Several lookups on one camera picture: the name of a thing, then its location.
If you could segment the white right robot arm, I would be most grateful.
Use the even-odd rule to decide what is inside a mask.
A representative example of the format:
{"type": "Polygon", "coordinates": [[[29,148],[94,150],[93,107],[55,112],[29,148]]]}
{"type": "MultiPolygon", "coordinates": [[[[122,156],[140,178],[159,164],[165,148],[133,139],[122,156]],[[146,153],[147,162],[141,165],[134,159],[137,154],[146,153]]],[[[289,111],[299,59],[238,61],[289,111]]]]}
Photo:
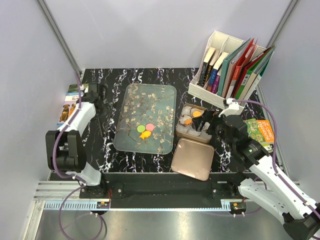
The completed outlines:
{"type": "Polygon", "coordinates": [[[197,121],[196,128],[217,135],[235,159],[254,173],[271,191],[259,186],[242,172],[228,181],[227,192],[232,198],[250,199],[272,214],[294,240],[309,240],[320,229],[320,204],[305,194],[273,162],[272,156],[248,134],[247,125],[239,115],[224,116],[206,110],[197,121]]]}

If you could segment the rose gold tin lid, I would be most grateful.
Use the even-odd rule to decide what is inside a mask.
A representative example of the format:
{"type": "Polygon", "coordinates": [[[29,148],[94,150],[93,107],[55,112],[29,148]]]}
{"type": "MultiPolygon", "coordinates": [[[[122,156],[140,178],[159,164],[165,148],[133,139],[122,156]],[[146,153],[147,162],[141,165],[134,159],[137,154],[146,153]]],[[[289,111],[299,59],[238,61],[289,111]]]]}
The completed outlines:
{"type": "Polygon", "coordinates": [[[181,138],[177,143],[170,169],[193,179],[207,181],[214,153],[211,145],[181,138]]]}

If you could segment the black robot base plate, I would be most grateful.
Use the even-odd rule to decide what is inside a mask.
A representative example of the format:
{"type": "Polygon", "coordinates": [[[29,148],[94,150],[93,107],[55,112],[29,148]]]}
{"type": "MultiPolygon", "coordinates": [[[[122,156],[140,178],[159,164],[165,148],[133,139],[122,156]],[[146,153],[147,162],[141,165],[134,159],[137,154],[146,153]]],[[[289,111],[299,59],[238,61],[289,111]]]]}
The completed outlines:
{"type": "Polygon", "coordinates": [[[241,201],[231,179],[235,173],[211,173],[206,181],[179,173],[106,173],[111,208],[133,209],[223,209],[221,201],[241,201]]]}

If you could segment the metal tongs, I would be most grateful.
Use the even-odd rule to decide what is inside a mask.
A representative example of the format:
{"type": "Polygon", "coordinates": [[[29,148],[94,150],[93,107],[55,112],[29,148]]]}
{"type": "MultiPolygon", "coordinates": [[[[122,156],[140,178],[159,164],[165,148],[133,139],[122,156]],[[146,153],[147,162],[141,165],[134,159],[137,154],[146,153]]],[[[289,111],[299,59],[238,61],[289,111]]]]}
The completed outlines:
{"type": "Polygon", "coordinates": [[[98,109],[97,111],[96,119],[99,126],[99,132],[102,138],[105,136],[104,124],[109,123],[111,113],[112,113],[112,107],[109,104],[103,105],[102,108],[98,109]]]}

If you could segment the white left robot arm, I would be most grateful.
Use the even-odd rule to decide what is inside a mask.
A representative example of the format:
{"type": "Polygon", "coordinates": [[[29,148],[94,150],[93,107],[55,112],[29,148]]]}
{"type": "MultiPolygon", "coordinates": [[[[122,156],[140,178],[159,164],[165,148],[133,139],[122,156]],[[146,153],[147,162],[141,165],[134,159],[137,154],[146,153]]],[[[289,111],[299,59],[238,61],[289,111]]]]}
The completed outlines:
{"type": "Polygon", "coordinates": [[[88,161],[82,135],[91,120],[110,113],[107,104],[107,87],[89,83],[77,86],[78,96],[72,105],[63,107],[63,122],[56,130],[45,135],[47,164],[60,178],[73,178],[84,184],[97,198],[108,193],[103,174],[88,161]]]}

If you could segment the orange flower shaped cookie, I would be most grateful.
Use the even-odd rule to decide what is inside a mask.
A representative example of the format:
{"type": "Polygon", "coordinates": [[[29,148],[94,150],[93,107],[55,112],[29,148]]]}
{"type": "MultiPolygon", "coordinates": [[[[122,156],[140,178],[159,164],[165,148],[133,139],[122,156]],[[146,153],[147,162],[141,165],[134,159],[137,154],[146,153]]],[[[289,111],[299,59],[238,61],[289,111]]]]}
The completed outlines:
{"type": "Polygon", "coordinates": [[[185,125],[190,125],[191,123],[192,123],[192,119],[191,119],[191,118],[186,119],[186,120],[184,121],[184,124],[185,124],[185,125]]]}

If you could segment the large orange round biscuit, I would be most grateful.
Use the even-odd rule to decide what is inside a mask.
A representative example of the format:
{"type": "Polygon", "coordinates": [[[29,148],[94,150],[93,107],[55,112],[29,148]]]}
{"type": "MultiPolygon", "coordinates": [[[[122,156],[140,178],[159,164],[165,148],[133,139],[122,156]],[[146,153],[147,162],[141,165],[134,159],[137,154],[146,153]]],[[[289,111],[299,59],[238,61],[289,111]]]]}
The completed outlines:
{"type": "Polygon", "coordinates": [[[192,116],[193,116],[194,118],[198,118],[198,117],[200,117],[202,114],[203,114],[203,113],[202,113],[201,111],[196,110],[196,111],[194,111],[194,112],[192,113],[192,116]]]}

